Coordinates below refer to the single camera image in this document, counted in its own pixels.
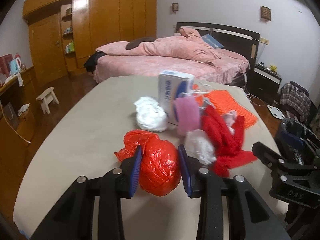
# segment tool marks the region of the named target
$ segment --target dark headboard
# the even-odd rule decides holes
[[[176,32],[183,26],[196,29],[201,36],[210,34],[224,46],[224,49],[246,57],[250,62],[251,69],[254,69],[260,39],[259,33],[227,25],[193,22],[177,23]]]

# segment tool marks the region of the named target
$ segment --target white cable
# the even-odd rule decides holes
[[[3,118],[4,118],[4,120],[6,121],[6,123],[11,127],[11,129],[12,129],[22,140],[24,140],[24,141],[27,142],[27,143],[31,143],[31,142],[27,141],[25,138],[23,138],[20,134],[18,134],[18,132],[9,124],[9,122],[7,121],[7,119],[6,119],[6,117],[5,117],[1,100],[0,100],[0,107],[1,107],[1,112],[2,112]]]
[[[250,94],[250,93],[249,93],[246,85],[247,85],[247,82],[246,82],[246,83],[244,84],[244,86],[242,87],[242,90],[246,93],[247,98],[250,100],[250,102],[251,102],[252,104],[257,105],[257,106],[265,106],[265,103],[264,103],[263,100],[261,100],[260,98],[254,96],[253,94]],[[255,102],[253,102],[252,99],[255,99],[255,98],[259,99],[259,100],[262,102],[262,105],[259,105],[259,104],[255,103]]]
[[[209,85],[209,84],[200,84],[199,85],[199,89],[190,90],[188,93],[182,92],[182,93],[180,93],[179,97],[181,97],[182,95],[187,95],[187,96],[205,95],[205,94],[209,94],[210,92],[212,92],[212,90],[213,90],[213,87],[211,85]]]

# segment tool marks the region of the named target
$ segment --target wooden wardrobe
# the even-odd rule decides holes
[[[84,72],[83,64],[104,44],[156,37],[156,0],[26,0],[23,18],[29,24],[31,56],[41,85]],[[73,32],[64,35],[71,26]],[[71,41],[75,51],[66,54],[65,45]]]

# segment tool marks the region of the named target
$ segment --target wardrobe door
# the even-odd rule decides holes
[[[72,28],[77,59],[92,55],[89,0],[73,0]]]
[[[122,41],[134,40],[133,0],[120,0],[120,38]]]
[[[92,51],[107,43],[120,41],[120,0],[89,0]]]
[[[60,13],[29,26],[32,62],[40,85],[68,74],[60,35]]]
[[[133,0],[134,38],[146,36],[146,0]]]
[[[157,0],[146,0],[146,36],[156,38]]]

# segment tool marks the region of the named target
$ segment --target electric cord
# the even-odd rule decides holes
[[[249,93],[249,91],[248,91],[248,89],[246,87],[246,85],[247,85],[247,77],[245,77],[244,80],[245,80],[245,82],[244,82],[244,86],[242,87],[242,90],[245,92],[245,94],[247,95],[247,98],[250,100],[250,102],[252,104],[255,104],[256,106],[265,106],[265,103],[264,103],[263,100],[261,100],[260,98],[254,96],[253,94]],[[262,102],[262,105],[259,105],[259,104],[255,103],[255,102],[253,102],[252,99],[255,99],[255,98],[259,99]]]
[[[7,121],[7,118],[5,117],[1,100],[0,100],[0,108],[1,108],[1,112],[2,112],[2,115],[3,115],[4,120],[5,120],[6,123],[11,127],[11,129],[12,129],[22,140],[24,140],[24,141],[27,142],[27,143],[31,143],[31,142],[27,141],[25,138],[23,138],[23,137],[9,124],[9,122]]]

